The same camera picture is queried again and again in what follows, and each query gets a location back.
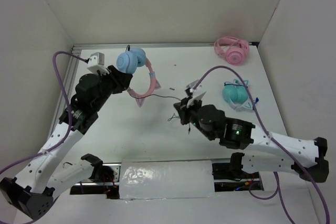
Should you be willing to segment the blue pink cat-ear headphones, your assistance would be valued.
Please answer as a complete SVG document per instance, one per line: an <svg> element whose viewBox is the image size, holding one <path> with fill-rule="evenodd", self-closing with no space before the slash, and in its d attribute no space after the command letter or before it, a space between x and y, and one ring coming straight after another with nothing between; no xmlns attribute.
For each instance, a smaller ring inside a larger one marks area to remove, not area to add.
<svg viewBox="0 0 336 224"><path fill-rule="evenodd" d="M156 78L155 71L152 68L150 60L147 58L146 53L141 48L127 47L126 51L121 53L116 61L117 69L123 73L134 74L137 68L146 66L149 71L150 85L146 93L138 94L130 87L127 88L128 94L135 98L138 107L142 107L145 98L153 94L157 89L161 88L159 81Z"/></svg>

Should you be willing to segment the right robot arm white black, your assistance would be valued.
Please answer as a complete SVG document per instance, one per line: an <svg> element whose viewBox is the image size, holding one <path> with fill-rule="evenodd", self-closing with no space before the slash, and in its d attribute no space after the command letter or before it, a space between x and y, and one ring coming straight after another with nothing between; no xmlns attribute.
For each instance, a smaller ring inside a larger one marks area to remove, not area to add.
<svg viewBox="0 0 336 224"><path fill-rule="evenodd" d="M221 146L235 150L229 172L235 178L245 173L285 172L297 174L305 181L324 183L329 174L325 159L327 140L317 137L302 140L273 132L266 133L253 123L228 118L214 105L201 100L175 103L180 122L196 127L208 140L218 140Z"/></svg>

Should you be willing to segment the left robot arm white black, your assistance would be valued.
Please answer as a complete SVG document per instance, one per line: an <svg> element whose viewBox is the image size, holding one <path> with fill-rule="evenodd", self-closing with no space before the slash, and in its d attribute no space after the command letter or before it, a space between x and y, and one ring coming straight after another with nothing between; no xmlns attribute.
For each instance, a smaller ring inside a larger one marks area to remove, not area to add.
<svg viewBox="0 0 336 224"><path fill-rule="evenodd" d="M98 111L110 95L127 90L132 77L109 66L79 79L70 108L64 110L39 156L14 178L2 179L1 193L12 206L38 220L74 184L85 179L96 182L103 177L103 161L92 154L85 154L67 169L55 170L98 119Z"/></svg>

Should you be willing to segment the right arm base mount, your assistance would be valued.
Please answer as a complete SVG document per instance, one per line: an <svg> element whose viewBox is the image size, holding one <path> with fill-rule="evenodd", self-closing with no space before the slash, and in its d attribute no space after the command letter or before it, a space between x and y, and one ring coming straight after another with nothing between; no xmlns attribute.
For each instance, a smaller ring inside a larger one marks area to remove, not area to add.
<svg viewBox="0 0 336 224"><path fill-rule="evenodd" d="M243 170L243 153L233 153L229 159L212 160L215 192L263 190L258 172Z"/></svg>

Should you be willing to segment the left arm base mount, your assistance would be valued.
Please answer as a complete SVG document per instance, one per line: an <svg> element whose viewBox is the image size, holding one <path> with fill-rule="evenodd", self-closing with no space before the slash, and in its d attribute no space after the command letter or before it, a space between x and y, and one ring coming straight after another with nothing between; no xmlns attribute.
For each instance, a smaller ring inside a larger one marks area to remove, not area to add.
<svg viewBox="0 0 336 224"><path fill-rule="evenodd" d="M103 195L107 199L120 199L121 163L104 163L98 179L85 179L70 189L70 195Z"/></svg>

